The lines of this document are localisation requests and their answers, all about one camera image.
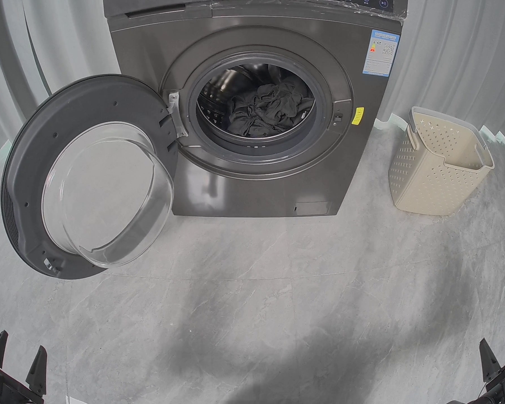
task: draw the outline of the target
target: marble floor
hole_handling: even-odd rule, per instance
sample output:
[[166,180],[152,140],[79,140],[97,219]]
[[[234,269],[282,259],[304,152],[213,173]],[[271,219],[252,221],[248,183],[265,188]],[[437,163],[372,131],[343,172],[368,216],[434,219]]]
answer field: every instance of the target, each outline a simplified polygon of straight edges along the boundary
[[505,363],[505,142],[440,218],[392,204],[402,136],[373,129],[335,217],[171,217],[141,259],[89,279],[35,273],[0,217],[5,370],[24,380],[45,346],[59,404],[475,399],[479,340]]

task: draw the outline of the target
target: black clothes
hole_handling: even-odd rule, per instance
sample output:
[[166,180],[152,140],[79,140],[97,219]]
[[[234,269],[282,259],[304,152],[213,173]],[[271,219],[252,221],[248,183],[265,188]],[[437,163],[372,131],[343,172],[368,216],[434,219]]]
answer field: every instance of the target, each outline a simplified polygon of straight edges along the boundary
[[295,75],[279,84],[261,85],[229,101],[228,131],[240,136],[266,137],[283,133],[301,121],[312,106],[307,85]]

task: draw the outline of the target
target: gray washing machine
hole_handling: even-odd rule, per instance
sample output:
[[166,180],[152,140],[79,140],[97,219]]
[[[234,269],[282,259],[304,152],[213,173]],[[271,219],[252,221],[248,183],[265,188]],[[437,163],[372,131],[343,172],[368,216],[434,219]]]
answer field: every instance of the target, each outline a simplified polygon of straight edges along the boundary
[[123,265],[170,209],[337,214],[407,0],[103,2],[121,75],[56,92],[5,165],[4,225],[27,264],[63,279]]

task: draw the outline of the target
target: door hinge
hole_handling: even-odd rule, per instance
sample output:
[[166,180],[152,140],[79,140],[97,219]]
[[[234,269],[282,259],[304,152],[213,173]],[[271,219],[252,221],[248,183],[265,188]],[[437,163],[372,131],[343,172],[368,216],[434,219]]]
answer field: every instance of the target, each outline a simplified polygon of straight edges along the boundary
[[189,133],[185,130],[182,122],[182,116],[180,115],[180,93],[170,93],[168,95],[168,113],[172,118],[174,127],[176,129],[176,137],[180,138],[182,136],[189,136]]

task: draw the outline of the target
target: beige laundry basket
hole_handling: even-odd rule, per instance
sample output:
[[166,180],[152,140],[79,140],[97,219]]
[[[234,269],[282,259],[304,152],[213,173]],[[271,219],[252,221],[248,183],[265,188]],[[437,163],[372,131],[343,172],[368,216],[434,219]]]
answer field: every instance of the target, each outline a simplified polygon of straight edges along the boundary
[[450,215],[493,168],[490,151],[474,126],[414,106],[389,170],[392,199],[399,210]]

